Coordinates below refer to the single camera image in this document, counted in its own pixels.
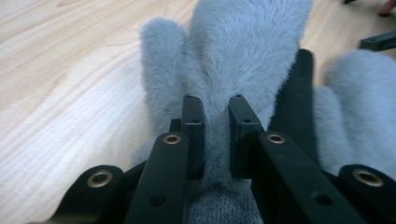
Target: glove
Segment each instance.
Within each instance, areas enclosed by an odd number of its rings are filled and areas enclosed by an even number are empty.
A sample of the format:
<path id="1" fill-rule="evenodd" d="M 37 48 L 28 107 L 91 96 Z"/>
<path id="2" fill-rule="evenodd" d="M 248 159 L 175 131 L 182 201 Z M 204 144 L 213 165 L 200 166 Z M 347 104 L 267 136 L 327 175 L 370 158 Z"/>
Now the glove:
<path id="1" fill-rule="evenodd" d="M 249 181 L 231 177 L 227 106 L 244 95 L 266 129 L 310 9 L 310 0 L 201 0 L 188 34 L 164 19 L 144 26 L 143 80 L 155 133 L 181 117 L 185 94 L 204 106 L 205 176 L 191 188 L 190 223 L 262 223 Z"/>

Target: mounting hole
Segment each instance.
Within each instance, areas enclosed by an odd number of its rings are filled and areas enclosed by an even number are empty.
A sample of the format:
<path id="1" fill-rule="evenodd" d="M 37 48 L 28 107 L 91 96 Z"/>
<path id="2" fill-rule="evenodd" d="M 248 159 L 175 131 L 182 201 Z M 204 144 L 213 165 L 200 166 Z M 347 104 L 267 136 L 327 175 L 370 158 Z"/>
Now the mounting hole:
<path id="1" fill-rule="evenodd" d="M 153 194 L 149 197 L 148 202 L 154 207 L 159 207 L 166 203 L 166 195 L 163 193 Z"/>
<path id="2" fill-rule="evenodd" d="M 180 136 L 178 136 L 178 135 L 169 134 L 169 135 L 166 135 L 166 136 L 165 136 L 165 138 L 163 139 L 163 141 L 164 141 L 166 144 L 177 144 L 177 143 L 179 143 L 179 142 L 181 141 L 181 138 L 180 138 Z"/>
<path id="3" fill-rule="evenodd" d="M 93 175 L 90 176 L 90 178 L 88 178 L 87 185 L 94 189 L 101 188 L 107 185 L 112 178 L 113 174 L 111 174 L 107 170 L 96 171 Z"/>
<path id="4" fill-rule="evenodd" d="M 384 181 L 381 178 L 366 170 L 355 169 L 353 171 L 353 176 L 355 176 L 355 178 L 361 183 L 371 187 L 379 188 L 384 185 Z"/>
<path id="5" fill-rule="evenodd" d="M 326 194 L 314 192 L 312 193 L 312 198 L 315 200 L 316 203 L 320 205 L 330 206 L 332 205 L 332 199 L 329 198 Z"/>
<path id="6" fill-rule="evenodd" d="M 267 139 L 268 139 L 268 141 L 275 143 L 275 144 L 282 144 L 285 142 L 285 138 L 278 134 L 268 134 Z"/>

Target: metal grommet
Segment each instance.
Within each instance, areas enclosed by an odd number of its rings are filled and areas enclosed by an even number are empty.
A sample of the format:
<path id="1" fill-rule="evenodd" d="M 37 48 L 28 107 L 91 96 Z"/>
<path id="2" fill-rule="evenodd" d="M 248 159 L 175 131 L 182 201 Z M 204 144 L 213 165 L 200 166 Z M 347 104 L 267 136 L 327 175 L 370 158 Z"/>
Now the metal grommet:
<path id="1" fill-rule="evenodd" d="M 169 135 L 165 136 L 163 141 L 166 144 L 177 144 L 177 143 L 179 143 L 181 141 L 181 137 L 176 135 L 176 134 L 169 134 Z"/>
<path id="2" fill-rule="evenodd" d="M 108 184 L 112 178 L 113 174 L 107 170 L 96 171 L 88 178 L 87 185 L 94 189 L 101 188 Z"/>
<path id="3" fill-rule="evenodd" d="M 278 134 L 273 134 L 273 133 L 267 135 L 267 140 L 272 142 L 272 143 L 275 143 L 275 144 L 282 144 L 282 143 L 285 142 L 285 138 L 284 137 L 282 137 L 282 136 L 280 136 Z"/>
<path id="4" fill-rule="evenodd" d="M 356 169 L 353 171 L 353 176 L 361 183 L 371 187 L 379 188 L 384 185 L 384 181 L 377 175 L 362 169 Z"/>

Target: gray fuzzy glove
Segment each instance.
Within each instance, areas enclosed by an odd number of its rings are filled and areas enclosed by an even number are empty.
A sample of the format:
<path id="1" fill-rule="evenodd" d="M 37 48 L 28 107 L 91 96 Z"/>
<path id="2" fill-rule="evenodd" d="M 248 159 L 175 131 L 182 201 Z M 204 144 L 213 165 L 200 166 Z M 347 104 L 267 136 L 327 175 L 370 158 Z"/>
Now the gray fuzzy glove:
<path id="1" fill-rule="evenodd" d="M 396 62 L 368 50 L 339 58 L 316 89 L 314 116 L 324 170 L 370 166 L 396 179 Z"/>
<path id="2" fill-rule="evenodd" d="M 143 28 L 143 79 L 156 134 L 181 117 L 185 94 L 200 98 L 205 110 L 205 176 L 192 186 L 190 223 L 262 222 L 249 181 L 231 177 L 227 105 L 244 95 L 266 129 L 310 9 L 310 0 L 201 0 L 188 35 L 163 19 Z"/>

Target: wood grain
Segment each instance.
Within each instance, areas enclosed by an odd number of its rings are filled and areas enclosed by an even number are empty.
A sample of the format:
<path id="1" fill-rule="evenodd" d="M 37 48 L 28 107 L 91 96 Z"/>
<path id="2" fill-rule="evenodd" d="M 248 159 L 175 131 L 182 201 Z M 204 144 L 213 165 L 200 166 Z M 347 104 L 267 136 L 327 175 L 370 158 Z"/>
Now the wood grain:
<path id="1" fill-rule="evenodd" d="M 358 40 L 394 30 L 384 1 L 315 0 L 302 47 L 315 84 Z M 139 30 L 153 17 L 188 25 L 196 0 L 0 2 L 0 222 L 51 216 L 66 190 L 99 164 L 130 168 L 150 137 Z M 396 57 L 395 50 L 386 52 Z"/>

